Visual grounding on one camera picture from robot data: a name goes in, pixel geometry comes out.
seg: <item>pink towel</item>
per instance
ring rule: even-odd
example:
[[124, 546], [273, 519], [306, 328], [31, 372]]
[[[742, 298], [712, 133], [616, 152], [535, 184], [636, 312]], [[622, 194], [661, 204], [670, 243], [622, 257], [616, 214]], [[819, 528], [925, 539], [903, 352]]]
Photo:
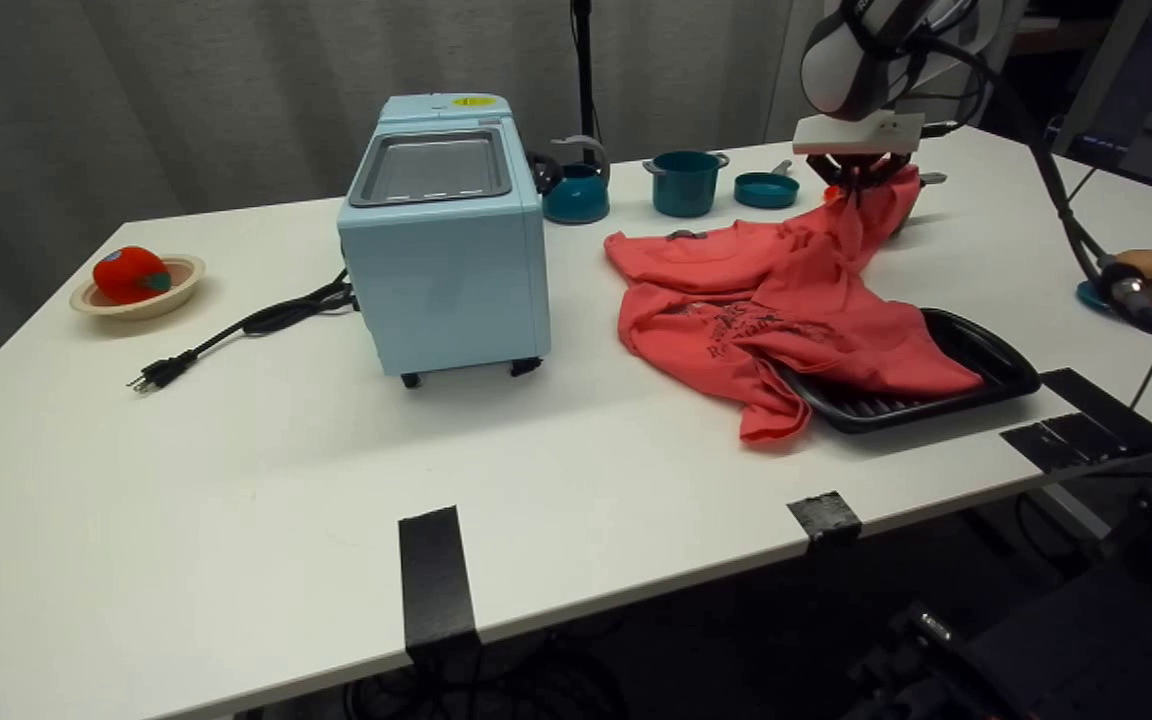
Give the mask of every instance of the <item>pink towel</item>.
[[827, 192], [786, 222], [731, 222], [704, 240], [610, 234], [630, 280], [622, 342], [680, 382], [743, 406], [743, 444], [789, 444], [808, 403], [775, 375], [838, 379], [887, 396], [952, 396], [980, 382], [930, 335], [925, 312], [879, 298], [860, 271], [896, 234], [919, 175], [908, 166], [857, 204]]

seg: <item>black power cord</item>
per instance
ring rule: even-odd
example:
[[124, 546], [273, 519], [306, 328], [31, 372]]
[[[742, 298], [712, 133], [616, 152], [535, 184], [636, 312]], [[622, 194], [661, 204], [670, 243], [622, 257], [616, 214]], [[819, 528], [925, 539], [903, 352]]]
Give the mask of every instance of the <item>black power cord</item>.
[[308, 295], [296, 295], [296, 298], [286, 298], [286, 304], [268, 304], [238, 324], [228, 324], [224, 331], [218, 331], [214, 338], [205, 338], [201, 349], [190, 349], [180, 354], [167, 354], [167, 358], [157, 358], [157, 365], [145, 365], [141, 375], [133, 379], [137, 390], [157, 390], [157, 388], [167, 388], [177, 382], [198, 358], [205, 358], [207, 352], [218, 352], [224, 338], [234, 335], [273, 335], [273, 331], [286, 331], [308, 315], [324, 315], [324, 312], [335, 312], [335, 307], [362, 307], [351, 298], [351, 288], [348, 288], [348, 271], [339, 271], [331, 284], [308, 291]]
[[1096, 175], [1099, 166], [1092, 162], [1076, 184], [1074, 192], [1063, 194], [1068, 204], [1088, 187], [1088, 180]]
[[1133, 403], [1127, 403], [1127, 406], [1138, 406], [1138, 403], [1143, 400], [1143, 390], [1150, 390], [1150, 379], [1152, 379], [1152, 358], [1150, 358], [1150, 366], [1143, 366], [1143, 375], [1140, 375], [1140, 388], [1138, 388], [1138, 396], [1133, 396]]

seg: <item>teal cup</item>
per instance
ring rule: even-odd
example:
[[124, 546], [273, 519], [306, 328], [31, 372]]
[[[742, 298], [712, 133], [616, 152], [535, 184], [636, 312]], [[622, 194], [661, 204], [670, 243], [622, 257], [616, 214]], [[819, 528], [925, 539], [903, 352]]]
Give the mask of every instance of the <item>teal cup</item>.
[[656, 175], [651, 209], [661, 214], [709, 214], [712, 192], [720, 184], [720, 166], [728, 156], [720, 152], [663, 152], [651, 156], [646, 166]]

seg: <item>gray floor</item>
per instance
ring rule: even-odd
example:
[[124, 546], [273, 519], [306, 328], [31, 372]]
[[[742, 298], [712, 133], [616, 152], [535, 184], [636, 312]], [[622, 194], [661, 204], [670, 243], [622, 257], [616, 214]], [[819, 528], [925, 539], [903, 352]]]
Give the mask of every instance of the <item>gray floor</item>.
[[[1138, 478], [1082, 478], [1074, 487], [1105, 516], [1116, 516], [1127, 513]], [[849, 667], [887, 636], [887, 621], [908, 602], [919, 599], [972, 636], [1060, 587], [1060, 562], [1052, 567], [1039, 552], [1063, 552], [1068, 542], [1046, 531], [1036, 516], [1024, 519], [1033, 539], [1016, 528], [1016, 504], [1010, 501], [879, 539], [825, 546], [795, 562], [562, 629], [548, 638], [487, 646], [485, 667], [504, 667], [544, 643], [598, 661], [624, 692], [630, 717], [646, 720], [846, 717], [860, 699]], [[535, 692], [554, 696], [556, 717], [602, 717], [602, 703], [579, 703], [584, 689], [574, 670], [554, 670]], [[346, 720], [348, 712], [346, 692], [324, 692], [263, 717]]]

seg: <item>white table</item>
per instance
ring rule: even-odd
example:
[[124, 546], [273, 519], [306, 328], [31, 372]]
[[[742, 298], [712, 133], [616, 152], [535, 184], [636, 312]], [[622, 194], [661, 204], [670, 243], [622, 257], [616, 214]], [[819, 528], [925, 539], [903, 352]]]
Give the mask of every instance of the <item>white table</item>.
[[[704, 222], [743, 211], [728, 152]], [[885, 295], [965, 312], [1036, 366], [1133, 396], [1152, 338], [1068, 298], [1076, 265], [1027, 156], [985, 133], [925, 142], [950, 171], [868, 271]], [[1092, 180], [1105, 243], [1152, 243], [1152, 192]], [[192, 252], [207, 288], [152, 328], [69, 307], [87, 265], [0, 349], [0, 717], [234, 712], [408, 663], [396, 519], [456, 504], [485, 638], [564, 622], [808, 552], [791, 501], [842, 492], [885, 531], [1036, 478], [1001, 426], [1052, 390], [868, 440], [825, 422], [786, 455], [738, 444], [712, 403], [616, 342], [603, 234], [670, 232], [622, 162], [611, 214], [548, 228], [556, 349], [541, 372], [384, 379], [358, 315], [242, 338], [157, 396], [128, 379], [339, 269], [335, 198], [177, 214], [117, 243]]]

